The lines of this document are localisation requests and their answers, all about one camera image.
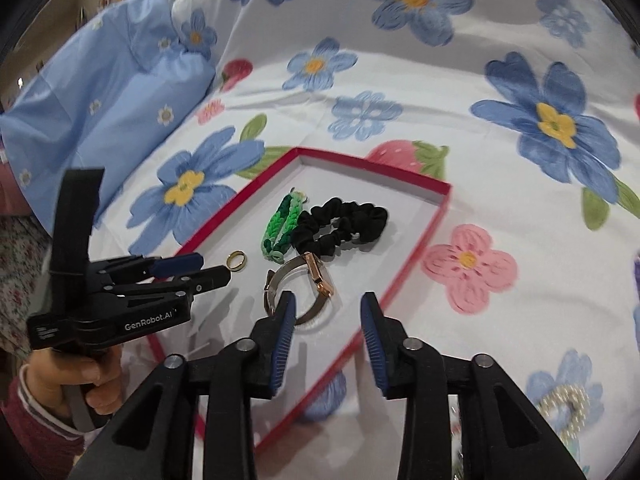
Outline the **red sleeve forearm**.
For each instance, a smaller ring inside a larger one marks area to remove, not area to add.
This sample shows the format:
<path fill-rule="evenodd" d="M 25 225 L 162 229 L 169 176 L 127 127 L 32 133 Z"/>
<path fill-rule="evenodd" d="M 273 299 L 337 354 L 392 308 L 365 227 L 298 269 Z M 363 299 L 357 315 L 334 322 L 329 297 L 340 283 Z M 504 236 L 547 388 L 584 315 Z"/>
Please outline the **red sleeve forearm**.
<path fill-rule="evenodd" d="M 23 365 L 1 403 L 1 479 L 66 479 L 89 433 L 40 405 L 26 386 L 26 370 Z"/>

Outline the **left hand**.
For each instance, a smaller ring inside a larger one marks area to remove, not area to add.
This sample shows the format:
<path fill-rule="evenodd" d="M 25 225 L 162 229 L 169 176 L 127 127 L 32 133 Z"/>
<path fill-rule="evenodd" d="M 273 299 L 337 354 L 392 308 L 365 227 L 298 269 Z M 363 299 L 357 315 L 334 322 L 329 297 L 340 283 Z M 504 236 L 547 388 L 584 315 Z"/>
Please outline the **left hand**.
<path fill-rule="evenodd" d="M 70 418 L 64 386 L 93 385 L 86 402 L 100 415 L 122 406 L 122 347 L 109 348 L 99 361 L 66 356 L 51 349 L 36 350 L 25 368 L 25 384 L 32 397 L 55 417 Z"/>

